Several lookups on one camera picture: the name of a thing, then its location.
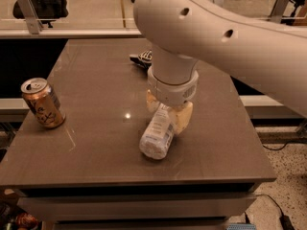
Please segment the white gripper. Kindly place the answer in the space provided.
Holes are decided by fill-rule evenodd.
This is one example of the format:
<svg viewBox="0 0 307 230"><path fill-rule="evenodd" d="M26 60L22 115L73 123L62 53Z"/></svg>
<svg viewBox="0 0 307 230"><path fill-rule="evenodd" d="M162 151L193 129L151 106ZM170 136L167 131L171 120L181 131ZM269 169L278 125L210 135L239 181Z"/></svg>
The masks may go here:
<svg viewBox="0 0 307 230"><path fill-rule="evenodd" d="M154 76L152 69L148 70L147 109L151 113L155 113L160 103L175 106L168 108L168 115L174 125L176 135L179 135L189 125L193 113L193 104L188 101L192 100L196 94L198 80L199 74L195 71L188 82L173 85L163 83Z"/></svg>

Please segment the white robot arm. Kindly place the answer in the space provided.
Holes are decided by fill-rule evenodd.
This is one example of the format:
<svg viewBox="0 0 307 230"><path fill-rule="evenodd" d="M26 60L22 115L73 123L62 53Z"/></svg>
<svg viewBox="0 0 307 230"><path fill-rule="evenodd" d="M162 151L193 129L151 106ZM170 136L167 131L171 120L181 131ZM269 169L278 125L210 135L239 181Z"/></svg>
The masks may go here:
<svg viewBox="0 0 307 230"><path fill-rule="evenodd" d="M191 100L202 60L306 116L306 30L243 17L222 3L135 0L135 24L153 45L153 95L168 106Z"/></svg>

